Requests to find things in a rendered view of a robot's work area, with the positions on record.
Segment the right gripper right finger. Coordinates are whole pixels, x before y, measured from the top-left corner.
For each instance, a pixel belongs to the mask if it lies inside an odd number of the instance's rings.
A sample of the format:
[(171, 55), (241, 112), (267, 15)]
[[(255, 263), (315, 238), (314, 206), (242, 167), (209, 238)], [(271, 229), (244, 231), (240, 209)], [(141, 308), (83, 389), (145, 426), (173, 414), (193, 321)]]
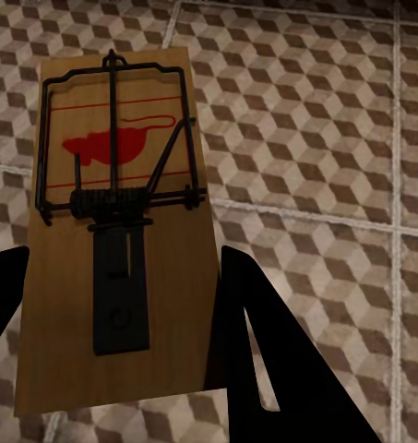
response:
[[(221, 248), (230, 443), (382, 443), (268, 278)], [(262, 408), (249, 317), (280, 412)]]

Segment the mousetrap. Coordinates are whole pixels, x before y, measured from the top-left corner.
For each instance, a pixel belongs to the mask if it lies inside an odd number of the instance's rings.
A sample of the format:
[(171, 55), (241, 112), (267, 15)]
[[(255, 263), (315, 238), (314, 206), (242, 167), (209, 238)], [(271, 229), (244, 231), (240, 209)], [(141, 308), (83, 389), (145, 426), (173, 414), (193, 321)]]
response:
[(188, 46), (42, 59), (13, 417), (226, 389)]

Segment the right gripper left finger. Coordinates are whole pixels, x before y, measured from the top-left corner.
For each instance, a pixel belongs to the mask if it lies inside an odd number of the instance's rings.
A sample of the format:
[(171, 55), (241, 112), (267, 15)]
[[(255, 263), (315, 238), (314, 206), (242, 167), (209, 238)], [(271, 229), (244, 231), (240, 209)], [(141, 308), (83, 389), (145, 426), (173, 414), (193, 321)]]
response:
[(25, 245), (0, 252), (0, 336), (22, 302), (29, 255)]

